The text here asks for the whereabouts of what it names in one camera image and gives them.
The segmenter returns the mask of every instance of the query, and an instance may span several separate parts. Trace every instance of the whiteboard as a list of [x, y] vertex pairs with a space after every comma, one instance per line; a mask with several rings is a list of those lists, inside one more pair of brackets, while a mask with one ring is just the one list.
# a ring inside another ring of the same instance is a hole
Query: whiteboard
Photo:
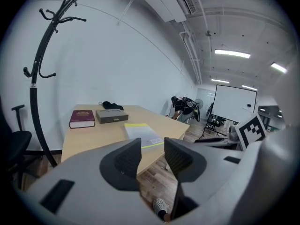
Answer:
[[217, 85], [211, 114], [242, 122], [253, 114], [255, 102], [256, 91]]

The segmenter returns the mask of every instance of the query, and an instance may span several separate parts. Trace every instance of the book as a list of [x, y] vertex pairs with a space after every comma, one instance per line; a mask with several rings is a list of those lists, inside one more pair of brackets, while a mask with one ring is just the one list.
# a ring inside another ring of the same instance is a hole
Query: book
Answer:
[[87, 128], [95, 126], [92, 110], [74, 110], [69, 122], [70, 128]]
[[164, 140], [147, 123], [125, 123], [129, 139], [141, 138], [142, 149], [163, 145]]

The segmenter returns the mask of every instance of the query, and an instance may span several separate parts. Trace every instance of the ceiling light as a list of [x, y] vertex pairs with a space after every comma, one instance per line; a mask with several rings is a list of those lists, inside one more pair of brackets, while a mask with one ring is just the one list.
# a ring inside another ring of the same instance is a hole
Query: ceiling light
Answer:
[[232, 56], [238, 56], [238, 57], [243, 57], [243, 58], [250, 58], [249, 53], [235, 52], [235, 51], [229, 51], [229, 50], [216, 49], [215, 54], [232, 55]]
[[220, 83], [229, 83], [228, 81], [222, 81], [222, 80], [217, 80], [217, 79], [212, 79], [214, 82], [220, 82]]
[[286, 73], [287, 70], [285, 68], [283, 68], [282, 66], [276, 64], [275, 62], [271, 65], [271, 67], [276, 68], [277, 70], [279, 70], [280, 72]]
[[245, 86], [245, 85], [242, 85], [242, 87], [243, 87], [243, 88], [252, 89], [252, 90], [254, 90], [254, 91], [257, 91], [257, 89], [256, 89], [256, 88], [251, 88], [251, 87], [248, 87], [248, 86]]

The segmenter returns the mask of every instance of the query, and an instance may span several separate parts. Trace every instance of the red book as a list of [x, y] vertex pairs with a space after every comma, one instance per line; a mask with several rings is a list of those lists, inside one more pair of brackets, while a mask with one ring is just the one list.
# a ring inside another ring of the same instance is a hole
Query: red book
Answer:
[[70, 128], [87, 128], [95, 126], [92, 110], [74, 110], [69, 122]]

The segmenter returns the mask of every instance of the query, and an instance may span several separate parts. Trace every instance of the black chair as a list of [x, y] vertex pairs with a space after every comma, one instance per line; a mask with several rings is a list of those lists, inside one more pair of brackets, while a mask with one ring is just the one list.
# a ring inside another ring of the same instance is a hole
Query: black chair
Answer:
[[4, 164], [5, 169], [9, 177], [14, 173], [18, 172], [17, 182], [18, 188], [21, 189], [23, 173], [28, 173], [35, 178], [26, 168], [34, 162], [36, 159], [41, 158], [41, 156], [34, 156], [31, 159], [25, 161], [23, 154], [26, 151], [29, 142], [31, 140], [31, 132], [23, 131], [20, 118], [20, 109], [25, 107], [25, 105], [19, 105], [13, 107], [11, 110], [16, 112], [17, 121], [20, 131], [12, 132], [8, 123], [5, 120], [0, 98], [0, 130], [1, 130], [1, 141], [4, 145]]

